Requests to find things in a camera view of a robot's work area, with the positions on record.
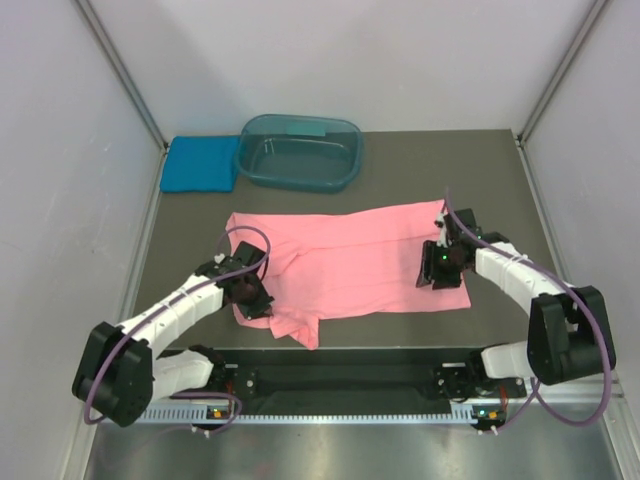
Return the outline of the pink t shirt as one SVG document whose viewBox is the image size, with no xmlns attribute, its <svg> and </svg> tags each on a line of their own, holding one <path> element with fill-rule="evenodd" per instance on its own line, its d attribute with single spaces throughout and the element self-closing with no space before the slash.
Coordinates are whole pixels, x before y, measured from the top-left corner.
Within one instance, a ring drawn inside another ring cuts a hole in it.
<svg viewBox="0 0 640 480">
<path fill-rule="evenodd" d="M 236 312 L 237 323 L 315 350 L 324 320 L 469 308 L 464 286 L 416 285 L 422 246 L 439 238 L 443 206 L 436 200 L 343 215 L 232 213 L 226 228 L 233 247 L 271 247 L 263 283 L 274 299 L 270 316 L 248 320 Z"/>
</svg>

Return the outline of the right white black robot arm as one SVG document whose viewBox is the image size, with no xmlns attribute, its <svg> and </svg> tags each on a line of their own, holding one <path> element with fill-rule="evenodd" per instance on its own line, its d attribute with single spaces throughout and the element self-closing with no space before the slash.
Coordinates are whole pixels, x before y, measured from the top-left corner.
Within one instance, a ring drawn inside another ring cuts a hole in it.
<svg viewBox="0 0 640 480">
<path fill-rule="evenodd" d="M 552 278 L 518 252 L 506 237 L 491 232 L 422 246 L 416 285 L 451 293 L 462 288 L 471 271 L 497 286 L 528 315 L 524 341 L 486 347 L 466 361 L 467 384 L 487 396 L 504 379 L 534 377 L 556 385 L 599 374 L 602 358 L 616 366 L 608 313 L 602 293 L 593 286 L 574 287 Z"/>
</svg>

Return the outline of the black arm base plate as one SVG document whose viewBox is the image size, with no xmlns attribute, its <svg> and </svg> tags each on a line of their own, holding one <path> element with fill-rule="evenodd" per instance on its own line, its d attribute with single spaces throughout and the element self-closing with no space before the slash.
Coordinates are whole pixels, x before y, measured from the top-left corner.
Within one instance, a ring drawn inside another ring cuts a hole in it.
<svg viewBox="0 0 640 480">
<path fill-rule="evenodd" d="M 413 388 L 429 398 L 469 398 L 469 349 L 236 348 L 217 351 L 231 370 L 251 380 L 258 395 L 284 391 L 361 391 Z"/>
</svg>

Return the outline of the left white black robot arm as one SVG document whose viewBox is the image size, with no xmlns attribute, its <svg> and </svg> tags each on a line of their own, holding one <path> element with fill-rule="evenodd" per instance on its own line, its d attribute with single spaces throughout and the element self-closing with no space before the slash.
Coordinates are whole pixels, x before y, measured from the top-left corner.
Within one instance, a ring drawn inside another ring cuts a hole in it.
<svg viewBox="0 0 640 480">
<path fill-rule="evenodd" d="M 226 391 L 227 374 L 211 349 L 190 347 L 169 357 L 166 348 L 200 320 L 234 305 L 248 320 L 271 313 L 272 296 L 259 274 L 225 257 L 201 265 L 165 299 L 116 325 L 92 329 L 72 382 L 72 394 L 84 404 L 83 421 L 105 420 L 128 427 L 161 399 L 223 399 L 226 422 L 242 411 Z"/>
</svg>

